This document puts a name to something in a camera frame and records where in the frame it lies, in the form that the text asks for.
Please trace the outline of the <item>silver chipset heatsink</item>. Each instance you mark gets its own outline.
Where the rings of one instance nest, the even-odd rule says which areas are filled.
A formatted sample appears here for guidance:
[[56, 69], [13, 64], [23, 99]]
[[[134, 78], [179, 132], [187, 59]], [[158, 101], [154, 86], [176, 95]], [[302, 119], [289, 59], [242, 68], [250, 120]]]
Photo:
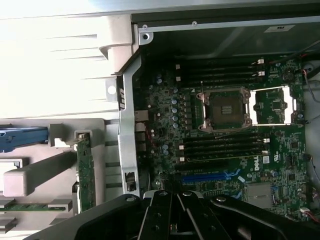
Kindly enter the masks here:
[[246, 202], [261, 209], [271, 209], [273, 207], [271, 184], [269, 182], [248, 184]]

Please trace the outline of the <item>blue expansion slot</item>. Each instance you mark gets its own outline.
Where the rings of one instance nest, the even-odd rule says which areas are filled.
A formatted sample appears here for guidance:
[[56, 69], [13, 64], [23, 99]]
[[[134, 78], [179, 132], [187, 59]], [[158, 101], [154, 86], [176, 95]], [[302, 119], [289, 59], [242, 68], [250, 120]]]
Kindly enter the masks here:
[[239, 174], [239, 171], [186, 175], [181, 178], [181, 182], [184, 184], [191, 184], [191, 183], [200, 183], [200, 182], [208, 182], [208, 181], [225, 181], [225, 180], [230, 180], [232, 177], [235, 177], [238, 174]]

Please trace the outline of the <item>black RAM slot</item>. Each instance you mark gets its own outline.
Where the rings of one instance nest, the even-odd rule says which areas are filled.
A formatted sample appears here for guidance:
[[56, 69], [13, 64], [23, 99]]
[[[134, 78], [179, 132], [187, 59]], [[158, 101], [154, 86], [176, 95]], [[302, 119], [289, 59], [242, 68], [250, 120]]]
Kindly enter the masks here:
[[265, 70], [240, 69], [240, 70], [180, 70], [176, 72], [177, 77], [214, 77], [214, 76], [264, 76]]
[[249, 152], [249, 151], [268, 151], [267, 146], [231, 146], [231, 147], [222, 147], [222, 148], [185, 148], [183, 153], [185, 155], [191, 154], [223, 154], [223, 153], [237, 153], [237, 152]]
[[256, 62], [249, 64], [177, 64], [177, 71], [220, 71], [220, 70], [255, 70], [263, 68], [265, 64]]
[[224, 146], [224, 145], [240, 145], [240, 144], [268, 144], [269, 138], [265, 139], [253, 139], [253, 140], [209, 140], [209, 141], [194, 141], [181, 143], [178, 147], [179, 150], [184, 150], [191, 147], [212, 147], [212, 146]]
[[176, 82], [182, 85], [246, 85], [264, 81], [263, 76], [232, 76], [232, 77], [182, 77], [177, 76]]
[[176, 58], [175, 62], [196, 62], [196, 63], [258, 63], [263, 64], [266, 62], [263, 56], [230, 56], [230, 57], [211, 57], [211, 58]]
[[214, 141], [214, 140], [226, 140], [226, 139], [266, 139], [269, 138], [269, 133], [257, 133], [257, 132], [245, 132], [245, 133], [237, 133], [237, 134], [227, 134], [222, 136], [214, 136], [214, 135], [202, 135], [196, 137], [187, 137], [182, 141], [184, 143], [189, 142], [198, 142], [198, 141]]

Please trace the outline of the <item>green Dell motherboard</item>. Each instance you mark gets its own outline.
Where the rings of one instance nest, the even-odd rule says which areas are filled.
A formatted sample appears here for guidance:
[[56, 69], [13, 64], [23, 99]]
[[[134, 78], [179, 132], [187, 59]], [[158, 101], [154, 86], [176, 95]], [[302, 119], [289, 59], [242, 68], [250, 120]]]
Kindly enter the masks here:
[[[176, 65], [231, 65], [249, 62], [175, 62], [149, 60], [133, 77], [136, 158], [140, 173], [147, 173], [148, 189], [195, 191], [209, 199], [224, 194], [247, 202], [247, 185], [268, 182], [272, 208], [265, 209], [295, 222], [310, 219], [312, 191], [306, 164], [303, 68], [297, 59], [265, 58], [264, 80], [251, 84], [205, 84], [205, 90], [246, 88], [250, 91], [252, 126], [243, 130], [207, 133], [202, 123], [201, 84], [176, 82]], [[269, 150], [234, 153], [184, 154], [184, 138], [239, 133], [269, 134], [269, 143], [201, 146], [228, 148], [264, 146]], [[182, 183], [182, 177], [232, 173], [230, 180]]]

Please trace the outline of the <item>open black PC case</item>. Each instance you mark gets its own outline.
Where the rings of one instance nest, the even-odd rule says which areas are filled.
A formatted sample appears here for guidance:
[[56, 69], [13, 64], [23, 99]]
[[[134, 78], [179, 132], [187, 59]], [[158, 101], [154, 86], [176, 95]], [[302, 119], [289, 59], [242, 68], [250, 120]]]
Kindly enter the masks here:
[[305, 5], [133, 14], [137, 50], [116, 72], [118, 155], [124, 193], [142, 196], [135, 141], [134, 75], [147, 61], [261, 56], [297, 59], [303, 69], [309, 222], [320, 226], [320, 2]]

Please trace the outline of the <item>grey parts rack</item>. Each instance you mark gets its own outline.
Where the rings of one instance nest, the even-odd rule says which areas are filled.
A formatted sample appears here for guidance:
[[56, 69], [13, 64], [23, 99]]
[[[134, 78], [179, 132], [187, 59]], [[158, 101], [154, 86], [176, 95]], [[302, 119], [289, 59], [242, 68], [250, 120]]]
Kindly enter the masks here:
[[73, 185], [77, 180], [77, 153], [74, 147], [59, 147], [55, 139], [73, 141], [80, 133], [89, 133], [95, 177], [95, 203], [105, 201], [105, 121], [101, 118], [69, 119], [0, 119], [0, 126], [47, 127], [46, 144], [18, 147], [0, 153], [1, 160], [27, 161], [22, 171], [5, 177], [5, 187], [13, 187], [14, 196], [1, 201], [26, 204], [53, 204], [66, 207], [64, 211], [0, 212], [0, 240], [22, 240], [50, 226], [55, 219], [65, 220], [74, 215]]

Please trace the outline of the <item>CPU socket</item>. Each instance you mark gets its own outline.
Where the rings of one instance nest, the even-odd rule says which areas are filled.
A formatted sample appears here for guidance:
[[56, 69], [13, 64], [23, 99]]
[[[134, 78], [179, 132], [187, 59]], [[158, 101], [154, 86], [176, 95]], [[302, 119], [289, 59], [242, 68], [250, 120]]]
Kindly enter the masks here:
[[236, 132], [253, 124], [250, 116], [251, 93], [244, 87], [205, 90], [208, 103], [203, 105], [201, 92], [195, 95], [200, 101], [202, 123], [198, 129], [206, 133]]

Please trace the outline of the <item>green RAM stick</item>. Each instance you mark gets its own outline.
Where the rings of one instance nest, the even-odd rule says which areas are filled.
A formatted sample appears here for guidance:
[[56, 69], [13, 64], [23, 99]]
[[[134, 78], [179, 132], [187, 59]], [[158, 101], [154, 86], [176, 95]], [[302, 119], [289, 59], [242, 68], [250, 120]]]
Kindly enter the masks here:
[[66, 211], [64, 206], [50, 207], [48, 204], [10, 204], [4, 208], [0, 208], [0, 212], [44, 212], [44, 211]]

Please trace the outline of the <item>thin locking lever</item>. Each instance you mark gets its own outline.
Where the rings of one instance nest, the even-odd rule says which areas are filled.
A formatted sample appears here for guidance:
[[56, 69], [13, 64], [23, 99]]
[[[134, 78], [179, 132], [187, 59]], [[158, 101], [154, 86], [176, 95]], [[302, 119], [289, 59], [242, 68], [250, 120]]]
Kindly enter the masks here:
[[207, 92], [205, 91], [204, 82], [202, 80], [200, 81], [200, 86], [201, 86], [201, 97], [200, 98], [201, 98], [203, 105], [206, 105], [209, 101], [209, 97], [208, 97]]

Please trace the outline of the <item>hard disk drive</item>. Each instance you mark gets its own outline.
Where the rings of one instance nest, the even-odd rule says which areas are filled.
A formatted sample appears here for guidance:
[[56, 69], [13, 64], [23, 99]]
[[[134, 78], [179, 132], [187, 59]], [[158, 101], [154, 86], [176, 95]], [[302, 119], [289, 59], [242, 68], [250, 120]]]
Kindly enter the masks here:
[[12, 152], [14, 149], [48, 141], [47, 127], [1, 127], [0, 153]]

